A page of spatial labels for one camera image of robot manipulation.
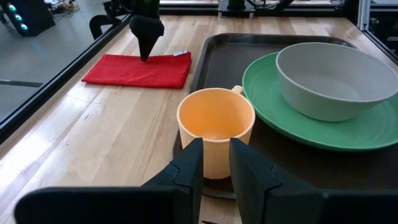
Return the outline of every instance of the teal light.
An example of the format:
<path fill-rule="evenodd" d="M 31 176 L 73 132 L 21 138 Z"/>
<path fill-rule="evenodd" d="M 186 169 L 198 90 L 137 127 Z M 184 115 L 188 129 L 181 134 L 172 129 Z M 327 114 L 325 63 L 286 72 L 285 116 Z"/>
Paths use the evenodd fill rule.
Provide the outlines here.
<path fill-rule="evenodd" d="M 21 17 L 20 15 L 18 15 L 18 14 L 15 15 L 15 18 L 16 18 L 18 21 L 21 21 L 21 20 L 22 20 L 22 17 Z"/>
<path fill-rule="evenodd" d="M 13 4 L 8 4 L 8 8 L 9 8 L 11 11 L 17 10 L 17 8 L 16 8 Z"/>
<path fill-rule="evenodd" d="M 24 30 L 27 30 L 27 25 L 21 24 L 21 28 L 24 29 Z"/>

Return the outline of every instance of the white bowl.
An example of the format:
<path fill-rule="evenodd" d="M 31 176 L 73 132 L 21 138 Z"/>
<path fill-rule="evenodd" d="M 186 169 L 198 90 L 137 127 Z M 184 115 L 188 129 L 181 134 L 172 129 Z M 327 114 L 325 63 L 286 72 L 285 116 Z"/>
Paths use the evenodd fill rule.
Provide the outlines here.
<path fill-rule="evenodd" d="M 284 99 L 322 121 L 354 118 L 398 92 L 390 66 L 341 45 L 291 45 L 279 52 L 276 65 Z"/>

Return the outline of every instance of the orange cup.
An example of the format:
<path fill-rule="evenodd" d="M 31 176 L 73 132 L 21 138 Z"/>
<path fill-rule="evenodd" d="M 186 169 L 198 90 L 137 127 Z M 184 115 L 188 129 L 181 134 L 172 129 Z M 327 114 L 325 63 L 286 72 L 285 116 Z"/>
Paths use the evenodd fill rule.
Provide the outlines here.
<path fill-rule="evenodd" d="M 229 170 L 229 139 L 249 144 L 256 115 L 243 88 L 207 88 L 185 97 L 177 108 L 182 147 L 203 138 L 203 175 L 224 179 Z"/>

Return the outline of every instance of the cup handle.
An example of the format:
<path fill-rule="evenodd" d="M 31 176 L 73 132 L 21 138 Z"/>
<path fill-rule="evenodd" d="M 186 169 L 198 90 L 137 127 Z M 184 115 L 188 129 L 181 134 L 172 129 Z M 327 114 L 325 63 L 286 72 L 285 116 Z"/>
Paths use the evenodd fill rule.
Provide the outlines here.
<path fill-rule="evenodd" d="M 242 94 L 243 95 L 243 87 L 236 85 L 234 88 L 232 88 L 232 91 L 237 93 L 237 94 Z"/>

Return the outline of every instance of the plate rim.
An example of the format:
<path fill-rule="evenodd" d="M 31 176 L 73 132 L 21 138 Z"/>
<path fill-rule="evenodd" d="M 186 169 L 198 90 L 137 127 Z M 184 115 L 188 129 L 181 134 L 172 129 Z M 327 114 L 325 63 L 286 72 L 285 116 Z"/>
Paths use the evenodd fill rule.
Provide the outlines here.
<path fill-rule="evenodd" d="M 284 136 L 286 136 L 287 138 L 293 140 L 293 141 L 298 141 L 302 144 L 306 144 L 308 146 L 312 146 L 312 147 L 316 147 L 319 149 L 325 149 L 325 150 L 329 150 L 329 151 L 340 151 L 340 152 L 364 152 L 364 151 L 373 151 L 373 150 L 377 150 L 377 149 L 381 149 L 384 147 L 388 147 L 391 146 L 393 144 L 397 144 L 398 143 L 398 138 L 395 141 L 390 141 L 384 144 L 379 144 L 379 145 L 374 145 L 374 146 L 369 146 L 369 147 L 354 147 L 354 146 L 341 146 L 341 145 L 337 145 L 337 144 L 329 144 L 329 143 L 324 143 L 321 141 L 317 141 L 317 140 L 313 140 L 313 139 L 309 139 L 309 138 L 305 138 L 297 133 L 294 133 L 282 126 L 280 126 L 279 124 L 271 121 L 267 116 L 265 116 L 263 113 L 261 113 L 261 111 L 255 106 L 255 104 L 252 102 L 252 100 L 250 99 L 250 97 L 248 97 L 248 93 L 246 91 L 245 88 L 245 77 L 246 74 L 248 73 L 248 70 L 252 67 L 252 65 L 254 65 L 256 62 L 267 58 L 267 57 L 271 57 L 275 55 L 275 67 L 276 67 L 276 56 L 277 54 L 279 54 L 279 52 L 274 52 L 271 54 L 267 54 L 264 55 L 262 57 L 257 58 L 255 61 L 253 61 L 252 63 L 250 63 L 250 65 L 245 69 L 244 73 L 243 73 L 243 77 L 242 77 L 242 86 L 243 86 L 243 92 L 245 97 L 250 101 L 250 103 L 253 105 L 254 110 L 256 111 L 256 114 L 261 118 L 261 120 L 263 122 L 265 122 L 268 126 L 270 126 L 273 130 L 283 134 Z"/>

